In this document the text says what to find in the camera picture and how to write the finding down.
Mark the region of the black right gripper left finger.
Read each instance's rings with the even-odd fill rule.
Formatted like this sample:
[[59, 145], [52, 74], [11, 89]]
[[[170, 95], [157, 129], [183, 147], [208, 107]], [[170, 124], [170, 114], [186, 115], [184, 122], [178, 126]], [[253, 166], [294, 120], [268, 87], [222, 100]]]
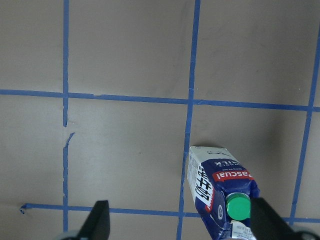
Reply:
[[111, 232], [110, 209], [107, 200], [97, 201], [81, 229], [78, 240], [108, 240]]

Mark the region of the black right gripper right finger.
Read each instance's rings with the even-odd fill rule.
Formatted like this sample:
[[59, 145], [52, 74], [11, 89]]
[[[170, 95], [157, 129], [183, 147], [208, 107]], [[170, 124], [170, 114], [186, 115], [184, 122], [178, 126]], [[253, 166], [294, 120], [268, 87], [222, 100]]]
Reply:
[[297, 240], [297, 234], [263, 199], [251, 199], [250, 228], [257, 240]]

